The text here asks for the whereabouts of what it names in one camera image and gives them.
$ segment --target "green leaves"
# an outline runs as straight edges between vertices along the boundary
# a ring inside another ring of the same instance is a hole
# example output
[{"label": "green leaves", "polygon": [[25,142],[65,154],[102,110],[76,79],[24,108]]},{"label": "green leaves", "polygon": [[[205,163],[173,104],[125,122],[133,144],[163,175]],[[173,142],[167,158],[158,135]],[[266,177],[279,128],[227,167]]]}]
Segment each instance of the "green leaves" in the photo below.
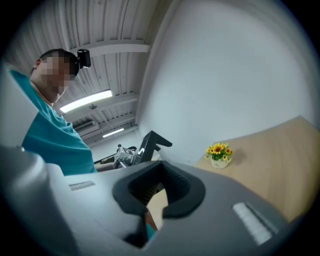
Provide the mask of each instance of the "green leaves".
[{"label": "green leaves", "polygon": [[223,155],[224,155],[224,154],[222,154],[222,153],[220,153],[220,154],[214,154],[214,155],[212,156],[212,159],[215,160],[215,161],[217,161],[217,160],[221,159]]}]

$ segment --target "black camera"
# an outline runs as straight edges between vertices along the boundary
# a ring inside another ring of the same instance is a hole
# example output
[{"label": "black camera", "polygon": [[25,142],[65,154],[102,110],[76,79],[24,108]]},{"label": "black camera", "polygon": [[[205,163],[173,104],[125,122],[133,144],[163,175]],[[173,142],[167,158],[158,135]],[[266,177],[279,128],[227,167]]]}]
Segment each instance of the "black camera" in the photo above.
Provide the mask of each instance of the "black camera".
[{"label": "black camera", "polygon": [[79,63],[79,68],[82,69],[83,67],[85,68],[90,68],[91,67],[91,59],[90,59],[90,51],[86,49],[79,49],[78,52],[78,63]]}]

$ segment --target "desk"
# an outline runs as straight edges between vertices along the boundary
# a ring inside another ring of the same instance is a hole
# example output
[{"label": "desk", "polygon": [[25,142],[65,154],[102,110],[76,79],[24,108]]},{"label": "desk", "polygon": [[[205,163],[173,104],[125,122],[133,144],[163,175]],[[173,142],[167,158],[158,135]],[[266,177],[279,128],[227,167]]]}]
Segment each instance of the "desk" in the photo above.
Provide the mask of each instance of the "desk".
[{"label": "desk", "polygon": [[299,116],[226,142],[234,155],[225,169],[204,157],[194,167],[233,178],[289,222],[309,209],[320,184],[320,132],[308,121]]}]

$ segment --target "small flower pot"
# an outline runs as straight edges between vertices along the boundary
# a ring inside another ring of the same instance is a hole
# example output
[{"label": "small flower pot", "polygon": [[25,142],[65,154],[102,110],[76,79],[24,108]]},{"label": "small flower pot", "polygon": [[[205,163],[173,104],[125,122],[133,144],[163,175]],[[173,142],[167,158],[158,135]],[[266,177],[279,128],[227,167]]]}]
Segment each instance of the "small flower pot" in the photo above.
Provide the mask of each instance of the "small flower pot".
[{"label": "small flower pot", "polygon": [[211,165],[214,168],[223,169],[223,168],[226,168],[227,165],[229,164],[228,161],[224,161],[224,160],[222,160],[222,158],[219,160],[213,160],[211,157],[210,159],[211,159]]}]

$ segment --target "light fixture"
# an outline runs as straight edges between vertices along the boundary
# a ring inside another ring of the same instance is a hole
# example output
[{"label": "light fixture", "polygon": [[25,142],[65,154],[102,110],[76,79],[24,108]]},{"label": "light fixture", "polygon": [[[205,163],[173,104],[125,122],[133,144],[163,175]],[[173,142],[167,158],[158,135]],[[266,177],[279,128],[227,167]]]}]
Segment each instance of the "light fixture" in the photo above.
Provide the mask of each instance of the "light fixture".
[{"label": "light fixture", "polygon": [[102,99],[105,99],[105,98],[109,98],[111,96],[112,96],[111,90],[105,90],[105,91],[90,95],[88,97],[84,97],[84,98],[78,99],[78,100],[76,100],[74,102],[71,102],[71,103],[61,107],[60,110],[63,113],[67,113],[67,112],[69,112],[71,110],[79,108],[79,107],[81,107],[83,105],[86,105],[88,103],[95,102],[95,101],[98,101],[98,100],[102,100]]},{"label": "light fixture", "polygon": [[123,128],[121,128],[121,129],[119,129],[119,130],[115,130],[115,131],[113,131],[113,132],[110,132],[110,133],[108,133],[108,134],[106,134],[106,135],[103,135],[102,137],[108,137],[108,136],[110,136],[110,135],[112,135],[112,134],[116,134],[116,133],[118,133],[118,132],[122,132],[124,129]]}]

